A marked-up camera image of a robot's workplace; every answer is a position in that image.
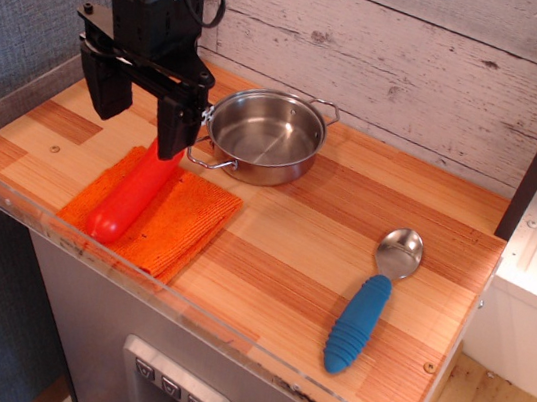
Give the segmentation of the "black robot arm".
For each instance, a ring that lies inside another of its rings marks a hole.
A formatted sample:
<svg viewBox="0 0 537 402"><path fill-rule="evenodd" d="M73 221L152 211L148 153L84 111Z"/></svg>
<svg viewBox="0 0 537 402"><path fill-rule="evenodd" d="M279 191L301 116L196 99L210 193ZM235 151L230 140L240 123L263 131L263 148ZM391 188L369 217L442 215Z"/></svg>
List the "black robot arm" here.
<svg viewBox="0 0 537 402"><path fill-rule="evenodd" d="M84 21L80 55L95 112L103 120L128 109L132 87L155 96L157 155L169 160L197 139L215 78L197 52L206 28L225 14L221 1L213 19L204 0L111 0L90 2L78 13Z"/></svg>

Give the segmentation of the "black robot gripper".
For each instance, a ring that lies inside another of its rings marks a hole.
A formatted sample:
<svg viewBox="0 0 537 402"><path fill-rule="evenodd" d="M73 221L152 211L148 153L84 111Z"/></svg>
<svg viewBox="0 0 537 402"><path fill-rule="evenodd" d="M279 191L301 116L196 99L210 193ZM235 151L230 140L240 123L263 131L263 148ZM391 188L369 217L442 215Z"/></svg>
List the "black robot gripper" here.
<svg viewBox="0 0 537 402"><path fill-rule="evenodd" d="M157 155L171 160L197 140L215 79L198 56L209 21L204 0L111 0L84 4L81 62L93 108L102 120L131 107L132 86L156 96Z"/></svg>

